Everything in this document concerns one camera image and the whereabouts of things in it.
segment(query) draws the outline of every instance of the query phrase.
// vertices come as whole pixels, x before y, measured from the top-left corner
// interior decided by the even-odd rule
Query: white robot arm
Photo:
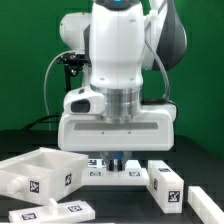
[[[95,0],[91,14],[63,18],[61,37],[77,56],[85,55],[88,74],[83,87],[65,97],[58,135],[62,150],[100,151],[108,164],[103,152],[173,146],[176,106],[168,97],[142,104],[141,69],[174,67],[185,53],[186,36],[173,0],[150,4],[144,16],[139,0]]]

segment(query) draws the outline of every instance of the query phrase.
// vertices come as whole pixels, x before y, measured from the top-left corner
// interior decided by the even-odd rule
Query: green wall
[[[146,13],[149,6],[146,0],[142,3]],[[224,3],[175,0],[175,4],[188,37],[185,58],[169,72],[171,99],[179,106],[175,133],[189,136],[224,160]],[[60,20],[66,13],[91,11],[91,5],[91,0],[0,0],[0,130],[20,129],[46,115],[45,71],[68,49],[58,33]],[[63,75],[60,65],[50,73],[51,113],[62,112]],[[161,96],[161,74],[143,76],[144,97]]]

